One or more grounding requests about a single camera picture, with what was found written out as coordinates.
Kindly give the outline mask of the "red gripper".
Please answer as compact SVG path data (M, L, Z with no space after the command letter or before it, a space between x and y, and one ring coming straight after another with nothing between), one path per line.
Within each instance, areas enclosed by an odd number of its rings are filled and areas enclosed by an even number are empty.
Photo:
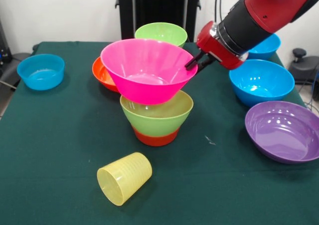
M198 63L197 73L201 72L215 60L228 70L236 69L246 61L249 52L246 51L243 54L235 54L226 46L224 41L221 40L218 33L218 24L213 21L208 22L202 28L196 41L196 45L201 51L184 66L186 70L192 70L198 60L205 54L208 55L208 58Z

